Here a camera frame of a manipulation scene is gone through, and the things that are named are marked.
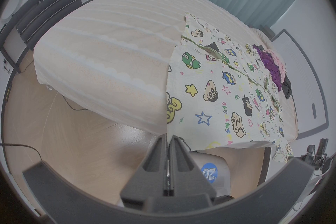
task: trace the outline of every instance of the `yellow star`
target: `yellow star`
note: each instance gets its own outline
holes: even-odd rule
[[[196,89],[196,87],[195,87],[195,85],[194,84],[191,84],[191,85],[185,85],[185,87],[186,87],[186,93],[190,93],[190,95],[192,96],[192,97],[194,97],[197,93],[198,93],[198,91],[197,91],[197,89]]]

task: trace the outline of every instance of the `camera equipment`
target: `camera equipment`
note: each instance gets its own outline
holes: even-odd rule
[[[325,153],[327,144],[328,139],[321,138],[316,154],[315,145],[309,145],[307,147],[307,153],[301,155],[300,159],[303,160],[305,163],[314,166],[315,170],[321,169],[322,173],[325,173],[329,169],[332,161],[332,158],[327,157],[327,154]]]

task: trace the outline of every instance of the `blue round sticker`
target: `blue round sticker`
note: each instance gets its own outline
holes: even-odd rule
[[[215,182],[218,176],[218,169],[216,165],[213,163],[204,164],[203,167],[201,168],[201,172],[210,183]]]

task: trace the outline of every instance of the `white shirt with cartoon characters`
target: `white shirt with cartoon characters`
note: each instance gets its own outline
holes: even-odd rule
[[[170,58],[167,136],[191,150],[274,144],[273,159],[287,162],[277,86],[257,50],[240,45],[204,20],[185,14],[181,44]]]

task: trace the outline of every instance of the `floor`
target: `floor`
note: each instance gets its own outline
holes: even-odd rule
[[[108,120],[89,110],[73,111],[61,94],[38,83],[29,51],[12,83],[4,116],[4,142],[35,147],[42,159],[83,191],[116,204],[120,190],[144,158],[156,136]],[[73,108],[81,107],[69,100]],[[38,212],[43,209],[28,189],[22,172],[39,162],[25,147],[6,147],[10,172]],[[240,197],[257,187],[264,148],[214,148],[230,168],[231,195]]]

